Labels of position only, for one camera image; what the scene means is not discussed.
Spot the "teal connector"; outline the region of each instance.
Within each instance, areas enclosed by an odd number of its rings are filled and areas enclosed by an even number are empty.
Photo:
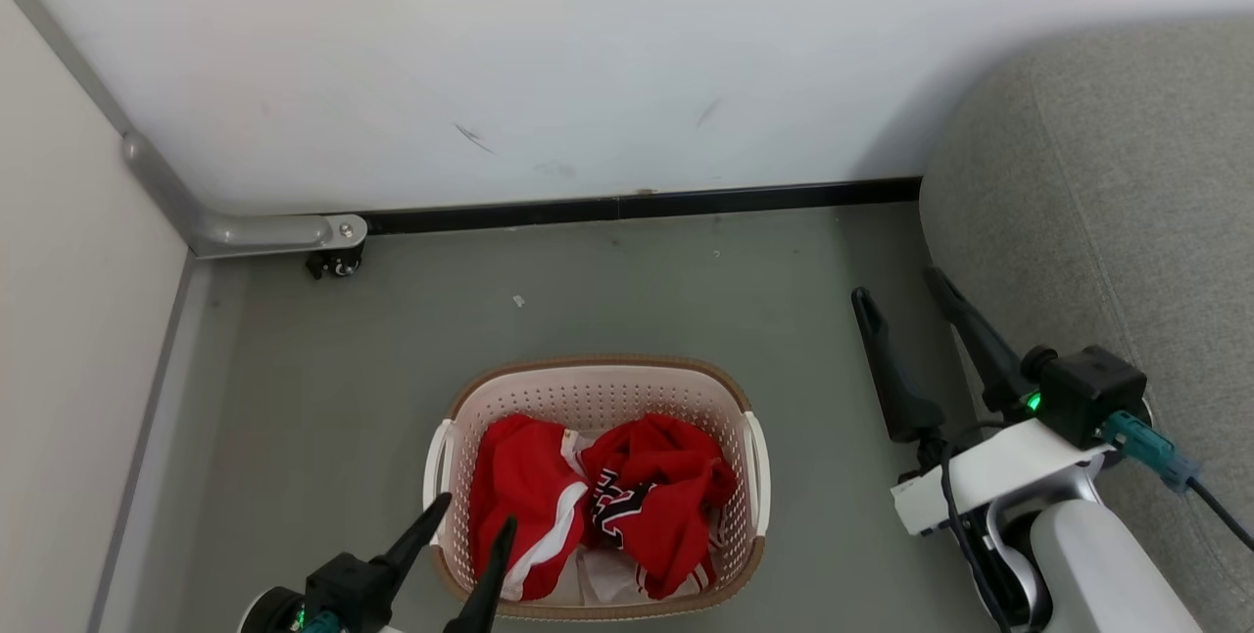
[[[1154,469],[1154,473],[1176,494],[1189,489],[1189,480],[1201,470],[1195,463],[1176,454],[1175,445],[1147,424],[1120,410],[1106,419],[1101,437],[1125,455]]]
[[[329,610],[317,614],[303,627],[303,633],[340,633],[340,619]]]

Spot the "basket rim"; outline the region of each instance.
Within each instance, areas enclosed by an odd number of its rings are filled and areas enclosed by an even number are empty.
[[[709,375],[710,379],[717,380],[731,394],[732,400],[736,401],[736,406],[740,406],[740,412],[752,411],[752,405],[749,405],[749,397],[745,392],[740,390],[739,384],[725,372],[725,370],[719,369],[716,365],[709,364],[707,361],[695,360],[695,357],[667,357],[667,356],[651,356],[651,355],[626,355],[626,352],[609,352],[609,355],[579,355],[579,356],[567,356],[567,357],[545,357],[538,361],[515,361],[515,364],[507,364],[505,366],[497,366],[497,369],[488,370],[480,374],[470,384],[466,384],[461,392],[458,392],[458,397],[453,401],[451,409],[449,409],[449,420],[456,420],[458,414],[461,411],[461,405],[474,395],[475,391],[482,389],[484,384],[490,382],[490,380],[497,380],[505,377],[505,375],[513,374],[527,374],[530,370],[551,370],[551,369],[581,369],[582,366],[652,366],[652,369],[680,369],[680,370],[695,370],[697,374]]]
[[[693,597],[682,597],[677,599],[651,602],[647,604],[626,604],[626,605],[612,605],[612,607],[549,607],[549,605],[537,605],[527,604],[519,602],[507,602],[504,599],[497,603],[497,614],[505,615],[507,618],[529,618],[538,620],[628,620],[635,618],[658,618],[663,615],[678,615],[681,613],[693,613],[698,610],[705,610],[707,608],[714,608],[722,604],[727,599],[735,597],[749,584],[749,579],[757,570],[757,565],[762,562],[762,555],[766,552],[766,535],[755,535],[754,543],[749,549],[749,562],[745,567],[730,580],[726,587],[720,587],[719,589],[712,589],[711,592],[702,592]],[[431,547],[431,557],[435,560],[435,574],[439,577],[444,587],[453,593],[454,597],[460,602],[465,602],[470,597],[470,592],[466,592],[458,584],[456,579],[453,578],[453,572],[449,570],[448,563],[444,562],[444,548],[440,545]]]

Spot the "sofa cushion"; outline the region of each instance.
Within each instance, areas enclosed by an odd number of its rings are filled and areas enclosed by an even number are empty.
[[[920,213],[1017,352],[1102,343],[1140,366],[1155,426],[1254,524],[1254,20],[1120,26],[1006,63],[949,125]],[[1205,630],[1254,628],[1254,554],[1195,495],[1132,463],[1097,485]]]

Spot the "black cable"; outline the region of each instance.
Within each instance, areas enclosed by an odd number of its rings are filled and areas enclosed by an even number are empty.
[[[1194,494],[1200,495],[1201,500],[1205,500],[1206,505],[1210,506],[1210,510],[1215,511],[1219,520],[1224,521],[1224,525],[1233,531],[1233,535],[1236,535],[1238,540],[1240,540],[1250,550],[1254,550],[1254,536],[1251,536],[1249,530],[1243,528],[1240,523],[1236,523],[1236,518],[1233,518],[1233,514],[1228,513],[1228,509],[1219,503],[1219,499],[1216,499],[1214,494],[1210,494],[1209,489],[1201,485],[1201,481],[1190,476],[1185,484],[1193,489]]]
[[[953,536],[958,540],[958,549],[962,550],[962,557],[967,560],[967,565],[971,567],[971,578],[976,580],[976,589],[979,592],[981,600],[984,602],[984,608],[988,609],[988,615],[993,617],[993,620],[997,622],[997,628],[1002,633],[1011,633],[1009,619],[1006,618],[1002,605],[997,603],[993,587],[988,583],[979,560],[976,559],[976,549],[971,547],[971,541],[967,539],[967,530],[962,526],[962,516],[958,515],[958,504],[953,500],[953,484],[949,481],[949,460],[953,459],[953,453],[961,437],[977,431],[977,429],[1002,429],[1009,426],[1012,426],[1012,422],[1002,422],[1002,420],[981,420],[977,424],[972,424],[971,427],[963,429],[962,432],[958,432],[940,450],[940,493],[944,494],[944,503],[949,509],[949,530],[953,530]]]

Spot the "laundry basket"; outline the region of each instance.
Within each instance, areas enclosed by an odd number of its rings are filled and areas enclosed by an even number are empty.
[[[736,493],[724,510],[726,544],[712,553],[717,582],[690,597],[631,605],[552,605],[500,602],[499,615],[549,620],[613,620],[672,615],[715,607],[752,577],[766,547],[771,514],[770,459],[762,429],[744,392],[721,370],[683,357],[587,356],[505,366],[470,384],[431,437],[424,508],[449,491],[453,503],[431,541],[435,569],[459,598],[474,588],[469,548],[470,481],[479,440],[507,415],[532,415],[576,431],[617,427],[645,414],[671,415],[703,429],[735,469]]]

